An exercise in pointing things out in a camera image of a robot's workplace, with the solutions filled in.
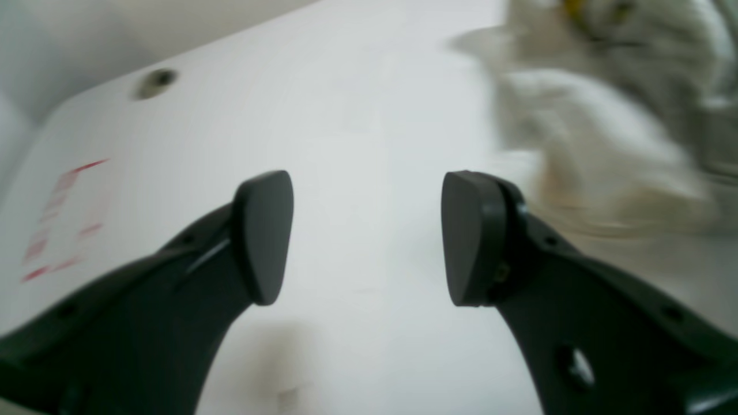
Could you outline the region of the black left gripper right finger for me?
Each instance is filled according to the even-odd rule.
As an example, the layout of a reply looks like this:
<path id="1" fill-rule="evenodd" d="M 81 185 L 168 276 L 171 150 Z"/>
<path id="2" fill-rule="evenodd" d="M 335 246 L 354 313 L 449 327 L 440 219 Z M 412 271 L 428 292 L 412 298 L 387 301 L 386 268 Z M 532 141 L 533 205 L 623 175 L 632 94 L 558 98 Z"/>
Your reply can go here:
<path id="1" fill-rule="evenodd" d="M 448 172 L 441 223 L 451 301 L 498 310 L 545 414 L 736 413 L 736 339 L 579 252 L 511 182 Z"/>

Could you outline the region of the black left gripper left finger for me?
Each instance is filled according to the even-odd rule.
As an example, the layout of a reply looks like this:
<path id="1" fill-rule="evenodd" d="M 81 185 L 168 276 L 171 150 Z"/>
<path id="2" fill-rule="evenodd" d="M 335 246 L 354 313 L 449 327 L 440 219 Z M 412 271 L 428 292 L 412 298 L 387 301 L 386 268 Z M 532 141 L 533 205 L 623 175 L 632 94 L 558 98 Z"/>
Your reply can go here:
<path id="1" fill-rule="evenodd" d="M 3 336 L 2 399 L 45 414 L 195 413 L 230 326 L 277 299 L 292 220 L 287 171 L 242 182 L 158 252 Z"/>

